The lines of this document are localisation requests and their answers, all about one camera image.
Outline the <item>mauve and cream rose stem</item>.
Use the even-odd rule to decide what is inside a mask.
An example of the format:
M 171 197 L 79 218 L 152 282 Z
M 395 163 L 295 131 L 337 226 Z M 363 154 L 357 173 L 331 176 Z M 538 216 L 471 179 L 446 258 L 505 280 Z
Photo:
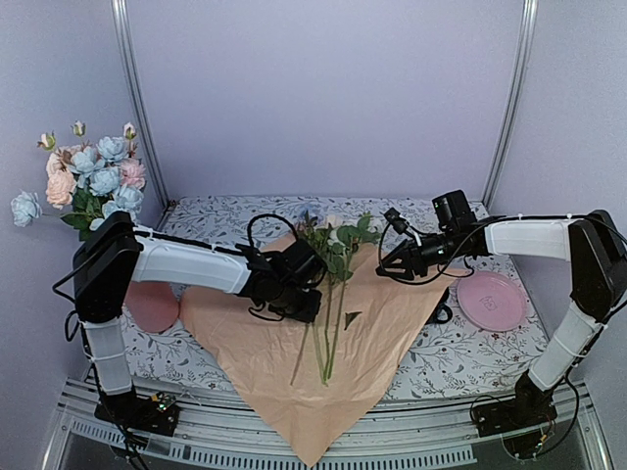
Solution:
M 327 386 L 329 380 L 332 296 L 333 288 L 338 283 L 338 263 L 335 260 L 338 254 L 333 249 L 334 242 L 331 240 L 333 230 L 332 224 L 318 215 L 300 220 L 297 224 L 299 237 L 305 239 L 325 263 L 324 273 L 318 274 L 313 281 L 315 287 L 322 293 L 321 310 L 313 326 L 307 330 L 307 332 L 312 331 L 313 350 L 323 386 Z

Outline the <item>green paper bouquet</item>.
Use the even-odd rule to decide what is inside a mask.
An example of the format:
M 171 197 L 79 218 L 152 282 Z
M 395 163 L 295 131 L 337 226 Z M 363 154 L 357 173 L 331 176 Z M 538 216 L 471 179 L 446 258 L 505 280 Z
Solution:
M 361 246 L 352 278 L 325 292 L 313 325 L 260 320 L 249 300 L 208 288 L 190 287 L 180 301 L 185 328 L 309 467 L 381 401 L 454 281 L 403 285 L 376 265 L 376 247 Z

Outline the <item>blue hydrangea flower bunch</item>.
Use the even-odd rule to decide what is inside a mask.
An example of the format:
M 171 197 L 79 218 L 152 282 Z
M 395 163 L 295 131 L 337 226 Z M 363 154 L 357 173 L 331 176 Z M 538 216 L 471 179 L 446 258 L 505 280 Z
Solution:
M 127 157 L 122 137 L 103 137 L 94 144 L 99 159 L 87 153 L 72 157 L 70 170 L 76 180 L 72 203 L 57 217 L 87 239 L 114 212 L 126 212 L 135 221 L 144 201 L 142 191 L 121 184 L 120 161 Z

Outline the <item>pale pink rose stem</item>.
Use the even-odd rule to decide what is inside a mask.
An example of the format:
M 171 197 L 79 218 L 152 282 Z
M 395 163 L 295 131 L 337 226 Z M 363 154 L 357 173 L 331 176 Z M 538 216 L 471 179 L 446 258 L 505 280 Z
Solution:
M 45 166 L 48 176 L 47 202 L 53 208 L 62 210 L 72 203 L 76 180 L 70 170 L 70 163 L 80 147 L 58 147 L 53 132 L 42 133 L 37 146 L 49 153 Z

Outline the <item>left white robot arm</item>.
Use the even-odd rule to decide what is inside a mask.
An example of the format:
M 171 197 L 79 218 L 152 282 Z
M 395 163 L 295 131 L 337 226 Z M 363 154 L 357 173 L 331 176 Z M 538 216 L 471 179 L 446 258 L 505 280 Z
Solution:
M 198 286 L 250 300 L 279 318 L 311 323 L 326 274 L 325 261 L 296 238 L 282 251 L 262 252 L 252 241 L 232 249 L 154 232 L 116 211 L 79 248 L 72 271 L 54 284 L 72 282 L 68 297 L 78 316 L 87 357 L 94 366 L 109 410 L 125 425 L 145 417 L 134 394 L 121 333 L 121 309 L 132 282 Z

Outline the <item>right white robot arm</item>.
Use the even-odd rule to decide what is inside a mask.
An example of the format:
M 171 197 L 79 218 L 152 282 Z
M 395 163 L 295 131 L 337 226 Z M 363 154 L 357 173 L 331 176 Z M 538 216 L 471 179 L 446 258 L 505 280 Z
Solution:
M 412 198 L 368 200 L 377 219 L 394 207 L 423 231 L 436 231 L 430 201 Z M 490 256 L 469 259 L 476 271 L 494 271 L 523 290 L 526 305 L 521 325 L 493 333 L 470 323 L 457 303 L 457 284 L 451 287 L 454 317 L 446 325 L 426 325 L 415 338 L 384 399 L 438 400 L 481 394 L 497 395 L 513 388 L 517 377 L 545 349 L 550 335 L 564 316 L 570 286 L 570 265 L 559 259 Z M 572 371 L 583 381 L 597 410 L 619 405 L 619 389 L 626 384 L 624 372 L 611 378 L 611 363 L 623 353 L 609 346 L 617 333 L 605 330 L 591 355 Z

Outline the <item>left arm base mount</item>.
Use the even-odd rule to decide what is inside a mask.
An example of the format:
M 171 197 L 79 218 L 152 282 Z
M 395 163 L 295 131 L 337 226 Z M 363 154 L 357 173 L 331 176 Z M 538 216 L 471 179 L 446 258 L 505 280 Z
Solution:
M 99 402 L 94 416 L 125 430 L 138 430 L 172 437 L 180 407 L 174 395 L 157 392 L 148 398 L 137 395 L 134 386 L 128 392 L 107 394 L 98 386 Z

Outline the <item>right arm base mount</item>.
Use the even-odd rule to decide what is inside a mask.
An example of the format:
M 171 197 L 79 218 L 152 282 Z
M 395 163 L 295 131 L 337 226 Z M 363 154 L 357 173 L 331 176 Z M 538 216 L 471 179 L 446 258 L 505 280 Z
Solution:
M 528 407 L 523 399 L 478 397 L 469 417 L 481 438 L 501 436 L 506 452 L 518 459 L 536 458 L 551 436 L 557 419 L 552 400 Z

